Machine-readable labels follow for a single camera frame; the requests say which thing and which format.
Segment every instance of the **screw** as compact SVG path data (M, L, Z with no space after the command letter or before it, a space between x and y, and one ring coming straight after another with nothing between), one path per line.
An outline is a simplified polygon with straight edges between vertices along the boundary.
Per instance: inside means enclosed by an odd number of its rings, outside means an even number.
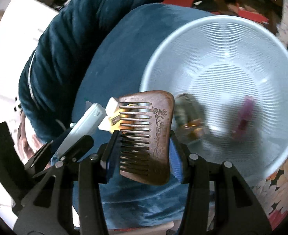
M89 156L89 158L90 158L91 160L97 160L97 159L98 159L98 154L91 154L91 155Z
M224 162L224 166L227 168L231 168L232 167L232 163L231 162Z
M198 159L198 155L197 154L190 154L190 159L196 161Z
M63 166L63 161L58 161L55 163L56 168L60 168Z

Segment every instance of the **blue fabric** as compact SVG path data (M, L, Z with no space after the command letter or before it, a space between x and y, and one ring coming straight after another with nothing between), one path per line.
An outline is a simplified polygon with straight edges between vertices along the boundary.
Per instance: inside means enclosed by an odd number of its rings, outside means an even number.
M19 81L22 107L43 142L63 132L56 119L65 125L77 122L87 100L105 107L112 96L138 92L158 45L182 25L211 15L155 3L161 1L73 0L56 16L39 40L31 67L35 101L28 86L32 57ZM96 131L94 147L84 157L97 152L110 136ZM107 185L100 184L107 226L132 228L180 219L187 189L173 176L164 186L149 186L120 176L116 169ZM78 211L77 183L73 205Z

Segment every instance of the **brown comb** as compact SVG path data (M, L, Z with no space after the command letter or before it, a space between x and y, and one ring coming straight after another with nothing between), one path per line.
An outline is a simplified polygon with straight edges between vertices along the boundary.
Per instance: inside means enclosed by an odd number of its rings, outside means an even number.
M148 91L120 97L119 102L125 110L120 112L120 174L140 183L166 184L173 95Z

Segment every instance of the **blue velvet surface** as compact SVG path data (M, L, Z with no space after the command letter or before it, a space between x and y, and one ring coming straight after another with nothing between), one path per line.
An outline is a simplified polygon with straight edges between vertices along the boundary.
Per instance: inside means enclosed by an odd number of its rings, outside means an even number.
M128 13L107 35L96 51L78 90L72 120L85 112L85 101L106 106L110 97L139 91L142 74L158 45L180 26L211 15L174 5L142 5ZM97 152L111 134L96 131L94 147L85 155ZM141 184L115 171L106 185L100 184L104 215L109 228L151 226L180 219L187 185L173 176L164 186ZM74 187L73 205L78 209L78 188Z

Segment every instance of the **purple object in basket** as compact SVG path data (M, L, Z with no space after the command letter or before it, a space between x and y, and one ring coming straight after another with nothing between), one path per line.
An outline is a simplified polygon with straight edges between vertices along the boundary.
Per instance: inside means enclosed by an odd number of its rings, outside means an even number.
M237 125L232 132L233 139L240 139L246 132L248 123L252 118L255 100L251 96L245 96L243 106L240 109Z

